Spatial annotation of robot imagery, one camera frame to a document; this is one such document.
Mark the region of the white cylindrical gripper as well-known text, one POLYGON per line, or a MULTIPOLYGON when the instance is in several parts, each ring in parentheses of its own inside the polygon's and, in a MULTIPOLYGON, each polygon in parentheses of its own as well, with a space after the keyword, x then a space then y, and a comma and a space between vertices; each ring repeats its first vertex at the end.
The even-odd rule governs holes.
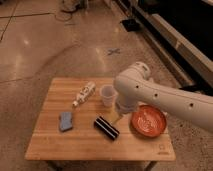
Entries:
POLYGON ((122 115, 134 112, 137 109, 137 107, 138 107, 138 103, 135 101, 129 102, 129 101, 122 101, 120 99, 117 99, 115 101, 115 109, 116 109, 116 112, 120 115, 117 116, 116 119, 114 119, 114 121, 112 122, 112 125, 115 125, 119 120, 121 120, 123 117, 122 115))

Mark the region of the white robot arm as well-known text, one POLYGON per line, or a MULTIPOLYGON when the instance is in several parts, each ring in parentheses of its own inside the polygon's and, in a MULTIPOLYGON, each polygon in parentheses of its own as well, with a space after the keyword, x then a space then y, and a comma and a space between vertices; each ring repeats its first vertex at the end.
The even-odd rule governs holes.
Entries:
POLYGON ((162 86, 151 82, 150 75, 150 68, 138 61, 114 78, 118 113, 133 112, 144 102, 213 133, 212 96, 162 86))

